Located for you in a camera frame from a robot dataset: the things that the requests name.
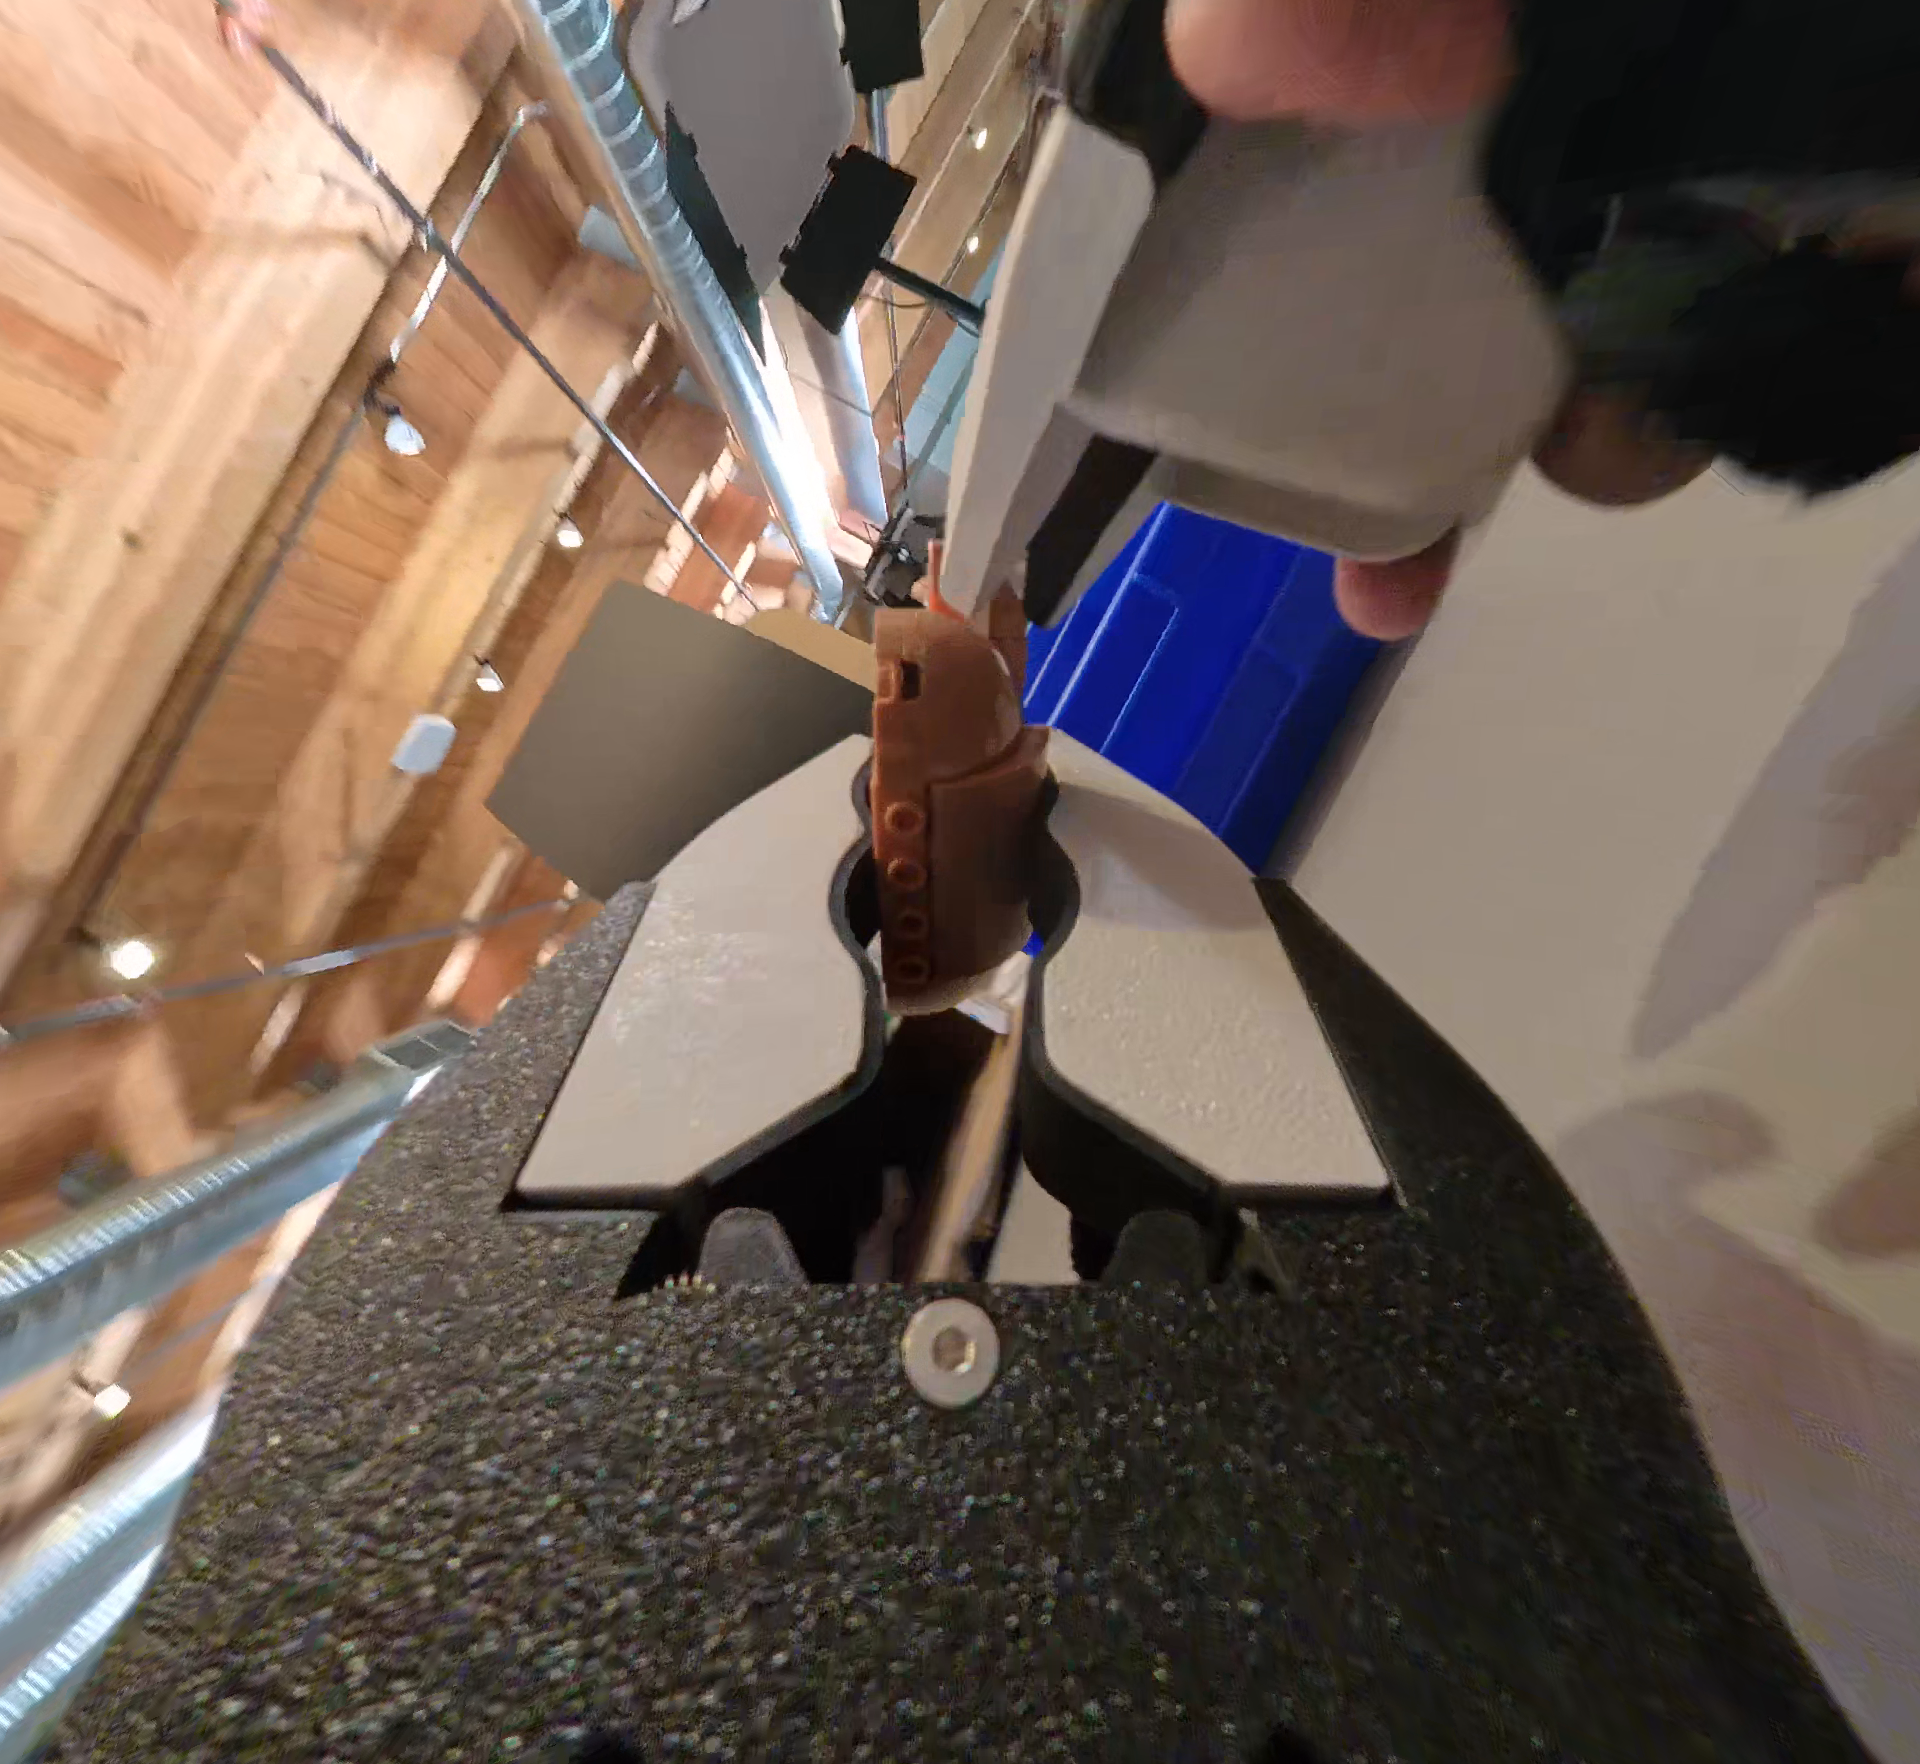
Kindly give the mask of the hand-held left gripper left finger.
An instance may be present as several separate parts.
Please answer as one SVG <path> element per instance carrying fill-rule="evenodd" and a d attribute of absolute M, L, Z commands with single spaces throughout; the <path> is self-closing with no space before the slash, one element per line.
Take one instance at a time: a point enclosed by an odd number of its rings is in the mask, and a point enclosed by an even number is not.
<path fill-rule="evenodd" d="M 515 1204 L 659 1208 L 728 1178 L 876 1074 L 876 972 L 848 917 L 866 738 L 738 802 L 656 878 Z"/>

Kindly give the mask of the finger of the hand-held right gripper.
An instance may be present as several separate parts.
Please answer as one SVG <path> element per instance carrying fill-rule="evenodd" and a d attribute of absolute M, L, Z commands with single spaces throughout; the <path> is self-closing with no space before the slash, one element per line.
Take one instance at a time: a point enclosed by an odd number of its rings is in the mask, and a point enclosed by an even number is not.
<path fill-rule="evenodd" d="M 1151 205 L 1139 152 L 1051 109 L 994 269 L 953 448 L 938 597 L 958 618 L 1022 584 L 1024 554 L 1089 443 L 1068 398 Z"/>

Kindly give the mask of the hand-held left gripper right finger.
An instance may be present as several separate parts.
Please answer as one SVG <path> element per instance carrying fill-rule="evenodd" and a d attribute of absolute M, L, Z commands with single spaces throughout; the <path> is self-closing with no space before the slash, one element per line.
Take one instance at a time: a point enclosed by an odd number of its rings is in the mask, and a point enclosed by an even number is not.
<path fill-rule="evenodd" d="M 1046 835 L 1067 867 L 1031 991 L 1043 1072 L 1233 1204 L 1374 1202 L 1390 1178 L 1242 867 L 1067 733 Z"/>

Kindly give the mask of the brown brick-built toy animal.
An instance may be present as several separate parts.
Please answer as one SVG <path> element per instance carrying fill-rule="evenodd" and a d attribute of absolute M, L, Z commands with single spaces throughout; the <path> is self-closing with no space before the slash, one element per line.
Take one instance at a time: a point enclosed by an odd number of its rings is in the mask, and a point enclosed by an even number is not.
<path fill-rule="evenodd" d="M 1034 838 L 1048 730 L 1022 716 L 1024 613 L 1001 587 L 982 614 L 945 597 L 876 614 L 867 816 L 876 869 L 876 974 L 898 1019 L 958 1006 L 1032 936 Z"/>

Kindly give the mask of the blue plastic bin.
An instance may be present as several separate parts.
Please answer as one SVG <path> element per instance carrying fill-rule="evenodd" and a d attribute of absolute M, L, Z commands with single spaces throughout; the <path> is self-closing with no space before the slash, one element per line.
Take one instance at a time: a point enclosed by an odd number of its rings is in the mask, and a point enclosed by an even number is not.
<path fill-rule="evenodd" d="M 1328 554 L 1159 506 L 1024 637 L 1024 719 L 1263 874 L 1381 651 L 1342 621 L 1331 584 Z"/>

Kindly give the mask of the black tripod stand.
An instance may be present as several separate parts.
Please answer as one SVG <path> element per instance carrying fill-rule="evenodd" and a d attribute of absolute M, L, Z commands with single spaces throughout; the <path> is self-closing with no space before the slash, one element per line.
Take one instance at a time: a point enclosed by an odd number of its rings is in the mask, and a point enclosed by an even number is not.
<path fill-rule="evenodd" d="M 948 443 L 955 443 L 986 317 L 984 308 L 958 291 L 909 271 L 888 255 L 876 259 L 876 281 L 888 291 L 903 291 L 924 312 L 945 319 L 955 336 L 969 343 L 969 350 L 958 353 L 958 365 L 939 396 L 938 412 L 921 444 L 914 444 L 909 434 L 912 408 L 903 398 L 905 351 L 896 353 L 895 374 L 881 393 L 881 401 L 890 408 L 895 420 L 890 434 L 881 436 L 881 453 L 895 456 L 898 463 L 886 498 L 888 511 L 876 529 L 857 587 L 862 601 L 872 609 L 900 609 L 914 601 L 914 587 L 933 575 L 933 551 L 946 532 L 946 504 L 931 504 L 927 492 L 931 480 L 946 479 L 936 461 L 951 456 Z"/>

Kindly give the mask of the black wood-edged divider panel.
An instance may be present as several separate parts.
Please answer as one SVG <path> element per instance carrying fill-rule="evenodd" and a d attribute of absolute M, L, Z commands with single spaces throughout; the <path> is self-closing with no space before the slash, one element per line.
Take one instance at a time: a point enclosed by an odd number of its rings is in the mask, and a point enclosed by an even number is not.
<path fill-rule="evenodd" d="M 776 609 L 733 627 L 609 587 L 486 797 L 587 898 L 652 879 L 719 816 L 871 733 L 876 651 Z"/>

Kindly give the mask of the grey studio light panel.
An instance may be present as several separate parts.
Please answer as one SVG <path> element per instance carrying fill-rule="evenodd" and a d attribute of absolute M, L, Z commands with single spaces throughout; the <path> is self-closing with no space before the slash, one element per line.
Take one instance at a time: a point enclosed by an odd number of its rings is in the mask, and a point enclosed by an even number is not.
<path fill-rule="evenodd" d="M 854 126 L 924 71 L 919 0 L 625 0 L 620 26 L 673 200 L 754 353 L 771 288 L 838 333 L 915 185 Z"/>

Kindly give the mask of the silver ventilation duct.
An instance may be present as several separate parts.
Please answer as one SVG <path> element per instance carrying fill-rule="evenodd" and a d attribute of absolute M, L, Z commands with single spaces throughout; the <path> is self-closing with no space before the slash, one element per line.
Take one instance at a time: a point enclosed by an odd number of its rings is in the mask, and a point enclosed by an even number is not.
<path fill-rule="evenodd" d="M 823 486 L 804 468 L 809 449 L 780 420 L 747 327 L 673 198 L 663 145 L 618 51 L 611 0 L 501 2 L 554 100 L 566 140 L 585 162 L 589 188 L 630 248 L 683 358 L 757 477 L 811 587 L 816 618 L 836 621 L 847 587 L 829 549 Z"/>
<path fill-rule="evenodd" d="M 154 1306 L 212 1261 L 348 1177 L 474 1032 L 431 1020 L 370 1046 L 331 1089 L 175 1173 L 132 1182 L 6 1249 L 1 1385 L 65 1362 L 116 1318 Z M 3 1560 L 1 1758 L 32 1761 L 137 1607 L 205 1454 L 219 1395 L 108 1467 Z"/>

